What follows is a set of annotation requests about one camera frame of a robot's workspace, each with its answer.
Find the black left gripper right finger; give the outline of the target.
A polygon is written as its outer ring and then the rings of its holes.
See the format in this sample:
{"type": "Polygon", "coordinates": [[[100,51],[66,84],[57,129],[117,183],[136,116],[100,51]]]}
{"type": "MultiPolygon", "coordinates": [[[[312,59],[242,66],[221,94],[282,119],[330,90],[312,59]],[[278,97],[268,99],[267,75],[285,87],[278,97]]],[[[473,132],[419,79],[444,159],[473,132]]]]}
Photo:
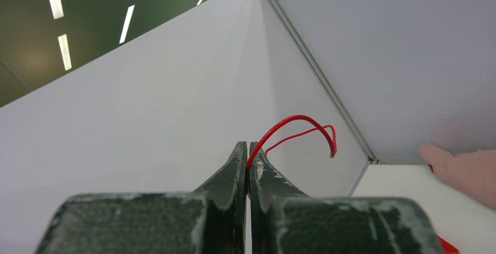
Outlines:
{"type": "Polygon", "coordinates": [[[311,197],[261,150],[249,169],[253,253],[442,253],[426,212],[404,197],[311,197]]]}

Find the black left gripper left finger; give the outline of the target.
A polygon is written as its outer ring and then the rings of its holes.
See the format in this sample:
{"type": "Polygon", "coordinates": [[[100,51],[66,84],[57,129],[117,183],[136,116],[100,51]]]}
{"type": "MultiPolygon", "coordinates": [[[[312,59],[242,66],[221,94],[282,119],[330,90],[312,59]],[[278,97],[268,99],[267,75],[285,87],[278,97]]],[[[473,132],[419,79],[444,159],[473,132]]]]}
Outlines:
{"type": "Polygon", "coordinates": [[[54,213],[37,253],[244,253],[247,144],[191,192],[93,193],[54,213]]]}

